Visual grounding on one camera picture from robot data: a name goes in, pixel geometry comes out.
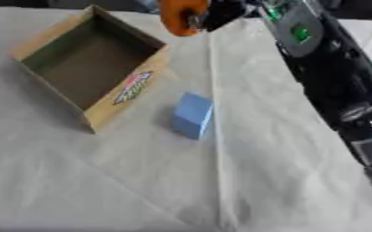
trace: table surface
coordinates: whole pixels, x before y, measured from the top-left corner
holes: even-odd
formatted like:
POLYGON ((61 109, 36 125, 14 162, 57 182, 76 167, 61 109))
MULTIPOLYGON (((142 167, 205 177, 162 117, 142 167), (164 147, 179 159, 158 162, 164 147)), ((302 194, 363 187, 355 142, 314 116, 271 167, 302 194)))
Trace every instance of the table surface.
MULTIPOLYGON (((0 8, 0 228, 372 231, 362 168, 303 96, 262 22, 176 38, 169 70, 97 135, 8 56, 75 11, 0 8), (215 102, 205 138, 171 131, 184 92, 215 102)), ((372 22, 345 21, 372 58, 372 22)))

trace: tablecloth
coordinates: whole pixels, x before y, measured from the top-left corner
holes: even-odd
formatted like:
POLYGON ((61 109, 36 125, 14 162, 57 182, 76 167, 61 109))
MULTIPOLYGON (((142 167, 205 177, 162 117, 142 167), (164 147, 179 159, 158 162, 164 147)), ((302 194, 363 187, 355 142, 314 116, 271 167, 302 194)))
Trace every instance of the tablecloth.
MULTIPOLYGON (((372 187, 312 109, 262 22, 176 38, 168 71, 92 135, 10 49, 75 11, 0 8, 0 229, 372 231, 372 187), (183 92, 215 102, 201 141, 171 131, 183 92)), ((372 22, 344 21, 372 58, 372 22)))

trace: logo label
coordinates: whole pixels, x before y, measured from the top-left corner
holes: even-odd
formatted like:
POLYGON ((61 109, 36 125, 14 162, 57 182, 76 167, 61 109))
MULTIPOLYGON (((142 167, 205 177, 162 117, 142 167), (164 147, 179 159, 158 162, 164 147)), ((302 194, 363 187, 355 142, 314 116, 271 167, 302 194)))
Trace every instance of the logo label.
POLYGON ((145 83, 152 77, 153 72, 143 72, 131 75, 124 84, 122 91, 115 98, 113 105, 132 100, 140 95, 145 83))

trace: wooden box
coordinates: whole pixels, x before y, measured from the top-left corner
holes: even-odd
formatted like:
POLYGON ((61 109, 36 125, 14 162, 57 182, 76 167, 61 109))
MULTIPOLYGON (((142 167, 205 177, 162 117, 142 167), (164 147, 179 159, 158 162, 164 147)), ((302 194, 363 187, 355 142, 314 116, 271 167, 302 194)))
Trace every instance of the wooden box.
POLYGON ((97 131, 162 73, 167 46, 92 5, 12 56, 97 131))

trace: blue cube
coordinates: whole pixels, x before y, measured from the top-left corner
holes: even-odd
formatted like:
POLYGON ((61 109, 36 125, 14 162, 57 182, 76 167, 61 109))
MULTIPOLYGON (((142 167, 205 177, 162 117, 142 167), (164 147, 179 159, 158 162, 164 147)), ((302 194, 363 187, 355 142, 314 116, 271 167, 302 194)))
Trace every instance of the blue cube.
POLYGON ((173 129, 184 136, 199 140, 206 131, 213 110, 213 102, 186 92, 174 112, 173 129))

